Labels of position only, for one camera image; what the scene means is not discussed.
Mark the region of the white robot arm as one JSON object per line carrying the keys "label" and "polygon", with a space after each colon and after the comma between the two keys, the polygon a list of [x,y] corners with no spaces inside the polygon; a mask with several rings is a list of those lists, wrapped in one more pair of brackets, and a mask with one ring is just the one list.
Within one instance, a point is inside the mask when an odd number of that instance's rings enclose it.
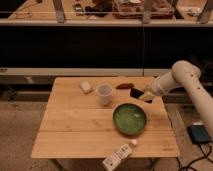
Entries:
{"label": "white robot arm", "polygon": [[185,60],[177,61],[169,72],[152,80],[143,89],[139,99],[149,101],[175,88],[183,87],[213,138],[213,97],[202,86],[200,76],[201,71],[197,66]]}

